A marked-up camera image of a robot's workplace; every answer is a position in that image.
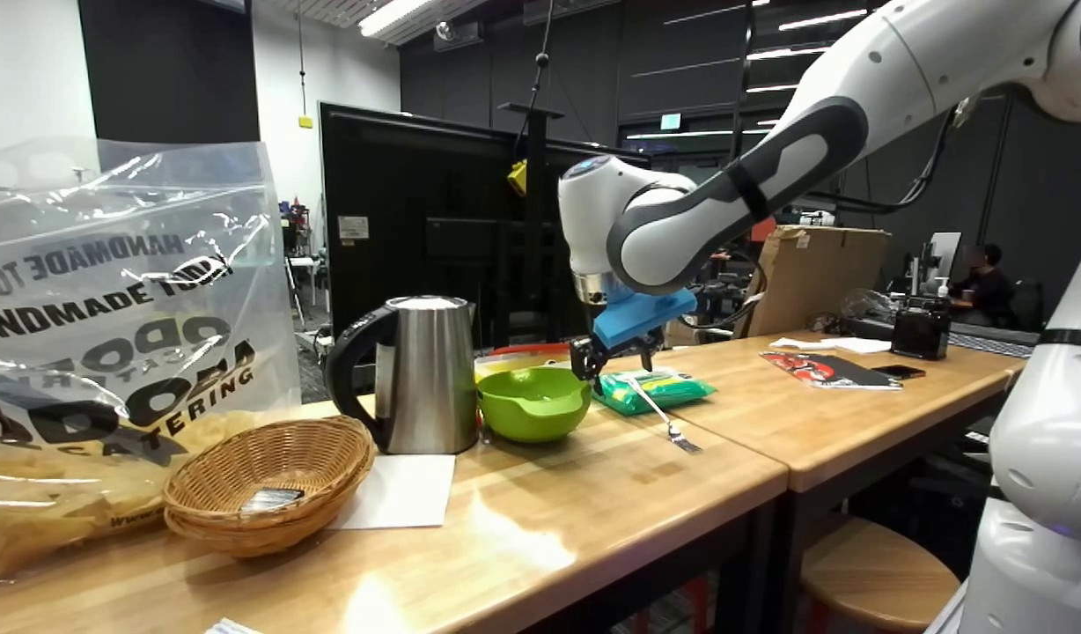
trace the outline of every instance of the kettle handle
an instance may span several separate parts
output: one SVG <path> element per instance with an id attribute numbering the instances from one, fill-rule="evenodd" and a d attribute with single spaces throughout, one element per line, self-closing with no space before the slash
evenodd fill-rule
<path id="1" fill-rule="evenodd" d="M 352 326 L 346 326 L 331 346 L 331 363 L 328 363 L 331 399 L 337 412 L 354 417 L 365 426 L 377 426 L 377 420 L 362 409 L 354 393 L 354 365 L 377 340 L 393 340 L 393 330 L 397 330 L 397 310 L 377 308 L 362 312 Z"/>

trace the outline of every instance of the black monitor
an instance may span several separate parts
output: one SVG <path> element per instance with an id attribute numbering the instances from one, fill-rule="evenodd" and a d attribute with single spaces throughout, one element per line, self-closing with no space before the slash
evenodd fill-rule
<path id="1" fill-rule="evenodd" d="M 527 155 L 519 133 L 320 106 L 320 137 L 333 330 L 411 294 L 470 301 L 476 346 L 519 340 L 526 321 L 537 325 L 530 339 L 584 330 L 555 175 L 595 148 L 544 141 L 527 201 L 508 184 Z"/>

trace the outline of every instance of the green object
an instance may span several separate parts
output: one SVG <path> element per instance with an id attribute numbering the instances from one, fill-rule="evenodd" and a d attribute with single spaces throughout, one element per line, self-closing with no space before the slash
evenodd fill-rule
<path id="1" fill-rule="evenodd" d="M 515 444 L 571 438 L 584 420 L 590 385 L 567 365 L 501 371 L 476 385 L 482 421 Z"/>
<path id="2" fill-rule="evenodd" d="M 659 409 L 678 409 L 711 393 L 711 385 L 684 373 L 602 373 L 600 403 L 618 417 L 650 412 L 634 379 Z"/>

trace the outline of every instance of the person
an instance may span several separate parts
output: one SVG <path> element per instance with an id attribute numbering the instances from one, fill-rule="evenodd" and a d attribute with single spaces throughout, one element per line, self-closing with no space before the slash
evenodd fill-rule
<path id="1" fill-rule="evenodd" d="M 959 321 L 1012 326 L 1012 277 L 1001 270 L 1001 247 L 980 243 L 967 255 L 967 274 L 949 284 L 949 310 Z"/>

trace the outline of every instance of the wooden stool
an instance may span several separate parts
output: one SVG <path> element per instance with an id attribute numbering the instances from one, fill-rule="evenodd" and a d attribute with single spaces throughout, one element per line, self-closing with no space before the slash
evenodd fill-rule
<path id="1" fill-rule="evenodd" d="M 926 629 L 959 591 L 959 576 L 918 544 L 846 518 L 801 558 L 810 591 L 810 634 L 824 634 L 830 613 L 888 629 Z"/>

